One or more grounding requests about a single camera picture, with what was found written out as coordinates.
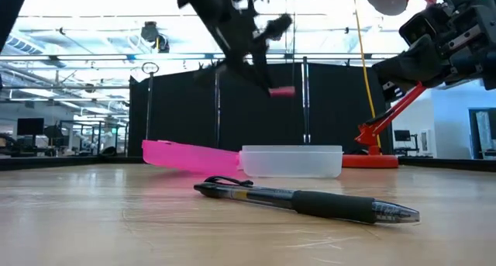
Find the computer monitor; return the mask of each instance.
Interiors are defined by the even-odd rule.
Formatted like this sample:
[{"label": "computer monitor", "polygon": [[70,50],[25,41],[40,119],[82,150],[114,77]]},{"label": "computer monitor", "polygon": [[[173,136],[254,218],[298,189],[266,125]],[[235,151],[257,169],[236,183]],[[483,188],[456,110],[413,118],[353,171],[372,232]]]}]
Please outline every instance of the computer monitor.
[{"label": "computer monitor", "polygon": [[410,130],[395,130],[394,139],[397,142],[408,142],[412,141],[412,136],[410,136]]},{"label": "computer monitor", "polygon": [[42,135],[44,118],[17,119],[17,135]]}]

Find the pen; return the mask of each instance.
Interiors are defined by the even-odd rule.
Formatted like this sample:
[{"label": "pen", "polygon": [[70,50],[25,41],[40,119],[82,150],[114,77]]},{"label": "pen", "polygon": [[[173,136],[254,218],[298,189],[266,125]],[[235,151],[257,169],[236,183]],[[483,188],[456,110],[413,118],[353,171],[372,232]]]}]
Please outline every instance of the pen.
[{"label": "pen", "polygon": [[[230,181],[234,185],[221,183]],[[252,181],[212,176],[194,186],[196,191],[216,199],[233,199],[264,206],[291,209],[298,213],[328,219],[362,223],[417,223],[420,213],[398,204],[371,197],[337,195],[327,192],[292,191],[253,186]]]}]

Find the pen barrel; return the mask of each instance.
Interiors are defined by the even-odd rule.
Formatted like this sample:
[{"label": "pen barrel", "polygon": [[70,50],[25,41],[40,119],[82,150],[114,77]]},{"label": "pen barrel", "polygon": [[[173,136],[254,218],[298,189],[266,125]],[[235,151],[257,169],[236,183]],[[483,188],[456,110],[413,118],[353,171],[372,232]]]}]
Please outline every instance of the pen barrel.
[{"label": "pen barrel", "polygon": [[291,204],[296,212],[305,215],[376,223],[372,204],[374,200],[370,197],[296,191],[293,194]]},{"label": "pen barrel", "polygon": [[232,199],[283,209],[292,209],[293,192],[278,188],[244,187],[204,182],[194,189],[211,198]]}]

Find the yellow cable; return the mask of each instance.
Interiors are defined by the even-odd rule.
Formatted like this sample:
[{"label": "yellow cable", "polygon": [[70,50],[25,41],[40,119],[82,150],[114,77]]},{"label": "yellow cable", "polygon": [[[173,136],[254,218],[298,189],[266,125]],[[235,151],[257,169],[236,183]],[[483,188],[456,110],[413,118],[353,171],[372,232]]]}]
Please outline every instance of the yellow cable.
[{"label": "yellow cable", "polygon": [[[370,93],[369,78],[367,76],[367,67],[365,66],[365,54],[363,53],[363,43],[362,43],[362,32],[360,29],[360,19],[358,19],[358,6],[357,0],[353,0],[355,4],[355,17],[356,17],[356,29],[358,30],[358,42],[360,43],[360,54],[362,57],[363,66],[363,78],[365,79],[365,88],[367,89],[367,97],[369,98],[370,111],[372,112],[372,117],[375,118],[374,102],[372,102],[372,94]],[[377,138],[377,145],[381,147],[381,139],[379,136]]]}]

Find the table surface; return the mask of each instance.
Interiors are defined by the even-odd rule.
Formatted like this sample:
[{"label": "table surface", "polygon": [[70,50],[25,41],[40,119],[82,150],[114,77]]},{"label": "table surface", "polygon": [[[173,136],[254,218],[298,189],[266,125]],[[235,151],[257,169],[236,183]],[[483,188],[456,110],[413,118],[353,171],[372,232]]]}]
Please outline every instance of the table surface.
[{"label": "table surface", "polygon": [[374,226],[207,199],[192,189],[205,177],[141,164],[0,172],[2,266],[496,261],[494,173],[346,169],[338,179],[253,179],[373,196],[421,212],[420,223]]}]

